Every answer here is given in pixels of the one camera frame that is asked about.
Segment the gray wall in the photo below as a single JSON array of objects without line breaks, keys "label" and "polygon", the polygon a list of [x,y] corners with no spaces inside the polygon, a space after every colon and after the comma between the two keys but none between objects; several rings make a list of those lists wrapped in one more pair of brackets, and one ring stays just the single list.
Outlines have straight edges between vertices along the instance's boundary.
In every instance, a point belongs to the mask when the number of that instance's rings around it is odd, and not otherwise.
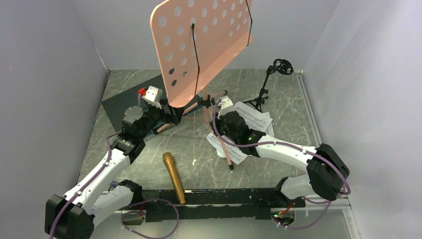
[{"label": "gray wall", "polygon": [[[149,19],[162,0],[72,1],[108,69],[159,69]],[[284,58],[303,69],[338,2],[253,1],[254,41],[228,68],[266,69]]]},{"label": "gray wall", "polygon": [[305,67],[364,239],[420,238],[422,3],[341,0]]},{"label": "gray wall", "polygon": [[0,234],[47,238],[78,179],[106,70],[70,0],[0,1]]}]

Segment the black stand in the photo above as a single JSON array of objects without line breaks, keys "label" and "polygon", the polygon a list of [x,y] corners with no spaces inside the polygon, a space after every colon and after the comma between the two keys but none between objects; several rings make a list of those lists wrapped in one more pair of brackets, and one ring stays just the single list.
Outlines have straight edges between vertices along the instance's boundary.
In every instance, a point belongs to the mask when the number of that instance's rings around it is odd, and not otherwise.
[{"label": "black stand", "polygon": [[268,94],[268,90],[265,89],[268,77],[277,71],[282,75],[291,75],[294,72],[292,64],[289,61],[275,59],[273,65],[269,66],[267,69],[267,76],[265,77],[264,84],[262,85],[262,88],[259,91],[259,96],[254,98],[253,100],[244,101],[244,103],[249,103],[254,106],[257,111],[262,112],[261,105],[265,104],[265,100],[268,99],[268,96],[263,97],[264,94]]}]

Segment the music stand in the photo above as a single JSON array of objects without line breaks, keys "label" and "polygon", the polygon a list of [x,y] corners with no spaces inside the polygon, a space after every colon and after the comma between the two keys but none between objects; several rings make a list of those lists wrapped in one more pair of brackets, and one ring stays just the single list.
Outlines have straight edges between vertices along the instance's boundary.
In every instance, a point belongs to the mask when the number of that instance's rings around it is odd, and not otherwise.
[{"label": "music stand", "polygon": [[[166,0],[154,8],[150,26],[169,105],[184,107],[199,91],[204,102],[210,100],[208,83],[252,40],[247,24],[251,4],[252,0]],[[204,107],[205,124],[210,110]]]}]

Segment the red cap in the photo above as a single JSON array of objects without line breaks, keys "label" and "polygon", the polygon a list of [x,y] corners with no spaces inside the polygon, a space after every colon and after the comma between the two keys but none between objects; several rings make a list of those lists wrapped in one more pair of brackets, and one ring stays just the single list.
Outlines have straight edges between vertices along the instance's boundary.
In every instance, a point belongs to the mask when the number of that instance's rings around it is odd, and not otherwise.
[{"label": "red cap", "polygon": [[145,96],[145,95],[146,95],[146,90],[145,90],[145,88],[141,88],[141,89],[139,89],[138,94],[141,94],[142,96]]}]

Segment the paper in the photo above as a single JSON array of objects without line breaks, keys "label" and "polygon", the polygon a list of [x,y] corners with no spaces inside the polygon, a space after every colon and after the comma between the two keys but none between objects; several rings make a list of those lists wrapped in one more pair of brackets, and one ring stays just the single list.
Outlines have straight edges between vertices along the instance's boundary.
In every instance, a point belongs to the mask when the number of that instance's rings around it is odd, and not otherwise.
[{"label": "paper", "polygon": [[[232,142],[230,139],[228,139],[226,136],[223,136],[223,138],[225,140],[227,140],[228,142]],[[206,136],[206,139],[208,140],[208,142],[217,149],[217,154],[219,157],[221,158],[225,158],[224,155],[224,151],[223,151],[223,147],[221,146],[220,140],[213,134],[213,133],[209,133]],[[246,159],[246,157],[248,155],[242,153],[242,151],[240,151],[239,148],[230,146],[228,144],[225,143],[225,148],[227,149],[228,155],[231,159],[232,162],[234,162],[235,164],[239,164],[242,161],[244,161]]]},{"label": "paper", "polygon": [[[271,124],[273,119],[270,117],[270,113],[261,113],[242,102],[237,102],[233,108],[239,113],[240,116],[245,119],[245,122],[249,128],[264,131],[266,134],[274,137],[274,130]],[[223,136],[223,138],[229,142],[232,142],[226,136]],[[213,133],[209,133],[206,136],[206,139],[214,148],[217,149],[217,155],[220,158],[225,158],[225,154],[219,139]],[[227,144],[225,144],[225,146],[231,161],[233,161],[235,164],[239,164],[246,159],[247,155],[242,153],[239,148]]]},{"label": "paper", "polygon": [[[269,112],[265,112],[263,113],[264,115],[268,116],[270,118],[270,113]],[[273,123],[270,123],[270,125],[268,126],[267,130],[265,131],[266,134],[268,134],[271,137],[274,137],[274,129],[273,129]]]},{"label": "paper", "polygon": [[233,108],[245,119],[249,128],[255,130],[264,132],[273,120],[269,115],[267,116],[242,102],[237,102]]}]

